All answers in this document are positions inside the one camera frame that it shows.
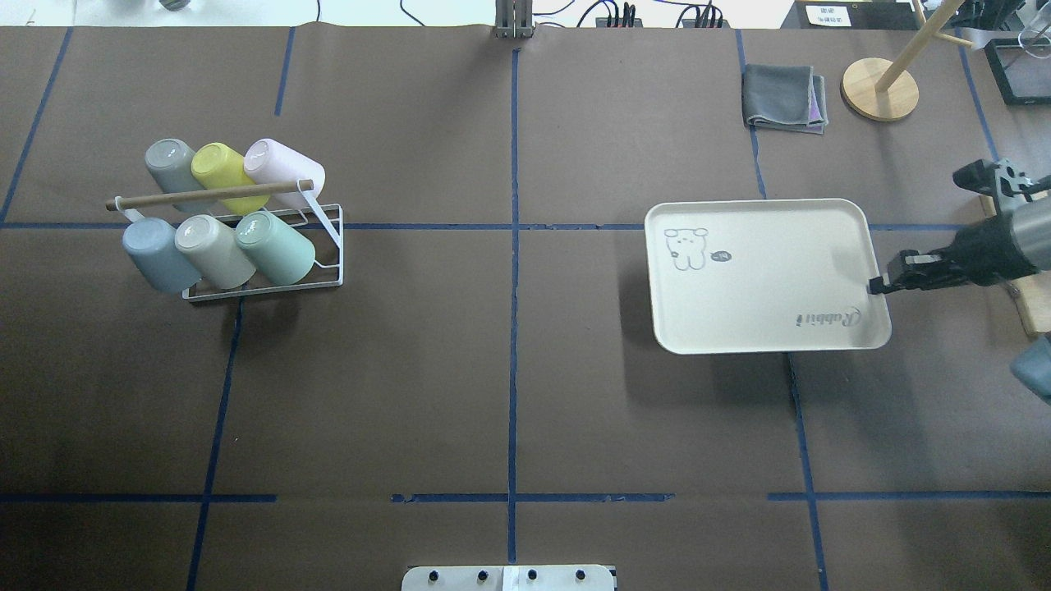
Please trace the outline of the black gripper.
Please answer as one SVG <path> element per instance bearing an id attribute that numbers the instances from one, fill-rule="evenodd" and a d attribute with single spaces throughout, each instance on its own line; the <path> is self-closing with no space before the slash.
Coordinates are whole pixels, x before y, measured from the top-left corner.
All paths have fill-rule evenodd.
<path id="1" fill-rule="evenodd" d="M 1037 273 L 1022 253 L 1010 218 L 997 216 L 962 228 L 949 246 L 927 252 L 934 261 L 912 263 L 912 252 L 897 252 L 881 277 L 870 279 L 871 295 L 909 288 L 947 288 L 965 284 L 993 286 Z"/>

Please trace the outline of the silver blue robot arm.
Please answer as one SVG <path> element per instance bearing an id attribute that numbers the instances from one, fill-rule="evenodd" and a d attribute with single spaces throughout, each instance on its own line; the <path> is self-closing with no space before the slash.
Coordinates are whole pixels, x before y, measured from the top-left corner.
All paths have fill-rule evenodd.
<path id="1" fill-rule="evenodd" d="M 889 295 L 964 285 L 997 286 L 1046 273 L 1049 267 L 1049 199 L 1044 198 L 966 226 L 939 250 L 897 252 L 886 272 L 870 279 L 868 291 Z"/>

